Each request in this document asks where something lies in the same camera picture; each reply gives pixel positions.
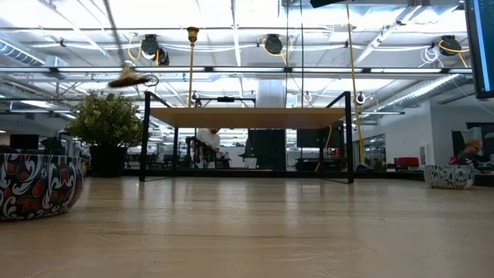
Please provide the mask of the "tall gold candlestick holder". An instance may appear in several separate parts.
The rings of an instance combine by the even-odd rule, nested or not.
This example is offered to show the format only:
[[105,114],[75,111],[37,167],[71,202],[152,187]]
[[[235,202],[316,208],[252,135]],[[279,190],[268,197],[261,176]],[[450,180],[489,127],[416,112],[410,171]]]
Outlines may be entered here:
[[188,108],[191,107],[192,102],[192,83],[193,83],[193,68],[194,68],[194,51],[195,43],[198,39],[199,29],[196,27],[188,27],[188,41],[190,42],[190,66],[189,66],[189,86],[188,86]]

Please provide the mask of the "yellow candle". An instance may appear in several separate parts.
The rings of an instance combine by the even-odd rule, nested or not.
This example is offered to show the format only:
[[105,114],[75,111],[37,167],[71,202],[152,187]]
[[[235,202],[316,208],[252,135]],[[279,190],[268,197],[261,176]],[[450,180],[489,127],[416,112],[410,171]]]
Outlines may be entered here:
[[0,154],[0,222],[67,213],[82,194],[82,158],[51,154]]

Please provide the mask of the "black background screen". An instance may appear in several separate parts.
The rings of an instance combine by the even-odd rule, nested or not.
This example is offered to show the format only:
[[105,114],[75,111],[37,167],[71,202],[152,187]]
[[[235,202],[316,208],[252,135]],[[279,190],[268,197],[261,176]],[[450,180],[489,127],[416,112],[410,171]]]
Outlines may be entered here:
[[296,145],[298,147],[342,147],[344,144],[343,132],[334,127],[329,129],[298,129],[296,131]]

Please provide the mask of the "wooden shelf riser black legs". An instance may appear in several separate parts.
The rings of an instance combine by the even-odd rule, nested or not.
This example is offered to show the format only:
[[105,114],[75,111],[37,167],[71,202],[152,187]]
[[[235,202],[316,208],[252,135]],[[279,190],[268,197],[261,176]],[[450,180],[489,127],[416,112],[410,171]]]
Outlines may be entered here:
[[[223,127],[231,129],[324,129],[344,118],[346,130],[347,184],[354,182],[354,152],[352,147],[351,95],[344,91],[324,108],[173,108],[156,94],[144,93],[144,122],[141,135],[139,180],[145,181],[148,128],[151,117],[174,128],[172,169],[178,170],[178,133],[181,128]],[[319,150],[320,166],[315,172],[323,173],[323,146]]]

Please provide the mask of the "black cabinet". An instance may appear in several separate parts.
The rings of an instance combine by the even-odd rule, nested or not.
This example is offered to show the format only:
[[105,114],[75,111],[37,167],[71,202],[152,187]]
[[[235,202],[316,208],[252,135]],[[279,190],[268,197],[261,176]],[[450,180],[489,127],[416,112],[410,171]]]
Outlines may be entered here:
[[261,169],[286,170],[286,131],[284,129],[250,129],[252,156]]

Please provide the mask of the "computer monitor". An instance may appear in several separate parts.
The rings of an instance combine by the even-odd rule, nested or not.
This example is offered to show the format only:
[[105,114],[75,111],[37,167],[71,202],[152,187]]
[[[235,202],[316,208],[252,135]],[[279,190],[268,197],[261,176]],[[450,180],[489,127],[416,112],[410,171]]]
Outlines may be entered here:
[[494,99],[494,0],[464,0],[477,99]]

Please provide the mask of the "small tree in white pot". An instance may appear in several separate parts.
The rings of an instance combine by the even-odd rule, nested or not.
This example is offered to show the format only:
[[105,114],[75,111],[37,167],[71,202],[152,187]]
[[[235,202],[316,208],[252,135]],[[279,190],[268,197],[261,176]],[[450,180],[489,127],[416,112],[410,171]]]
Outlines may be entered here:
[[254,148],[249,139],[246,140],[244,153],[240,154],[240,157],[244,161],[246,169],[256,169],[257,157],[254,154]]

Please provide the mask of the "red box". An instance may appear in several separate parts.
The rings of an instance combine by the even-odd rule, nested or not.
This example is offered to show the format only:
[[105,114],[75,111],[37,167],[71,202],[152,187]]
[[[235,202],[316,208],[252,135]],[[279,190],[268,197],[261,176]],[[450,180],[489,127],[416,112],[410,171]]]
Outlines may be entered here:
[[419,167],[420,161],[414,157],[399,157],[394,159],[394,164],[398,167]]

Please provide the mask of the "person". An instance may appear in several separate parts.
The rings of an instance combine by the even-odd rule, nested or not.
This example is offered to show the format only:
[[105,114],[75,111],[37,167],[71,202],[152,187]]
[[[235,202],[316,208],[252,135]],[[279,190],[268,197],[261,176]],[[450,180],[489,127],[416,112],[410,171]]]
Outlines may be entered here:
[[213,168],[220,151],[220,128],[200,128],[191,141],[198,168]]
[[482,145],[478,139],[468,139],[465,143],[464,150],[458,153],[458,164],[469,165],[474,168],[478,167],[483,159],[483,156],[479,154],[481,150]]

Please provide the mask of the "green potted plant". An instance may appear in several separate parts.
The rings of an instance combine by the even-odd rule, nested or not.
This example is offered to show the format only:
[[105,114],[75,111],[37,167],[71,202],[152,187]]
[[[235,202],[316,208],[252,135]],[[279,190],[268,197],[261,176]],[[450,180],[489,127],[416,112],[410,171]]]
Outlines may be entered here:
[[141,140],[143,122],[137,116],[138,106],[121,95],[91,93],[77,108],[79,113],[66,131],[90,146],[92,176],[120,177],[128,148]]

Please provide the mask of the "black aluminium cross rail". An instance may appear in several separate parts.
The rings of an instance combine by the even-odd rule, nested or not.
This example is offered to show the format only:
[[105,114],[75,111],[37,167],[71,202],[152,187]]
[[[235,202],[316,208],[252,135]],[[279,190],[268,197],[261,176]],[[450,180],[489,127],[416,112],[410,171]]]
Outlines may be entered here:
[[[350,174],[345,171],[264,171],[264,170],[234,170],[234,169],[178,169],[178,170],[145,170],[144,177],[194,177],[194,178],[321,178],[347,180]],[[416,171],[399,172],[355,172],[353,179],[396,179],[424,181],[424,174]]]

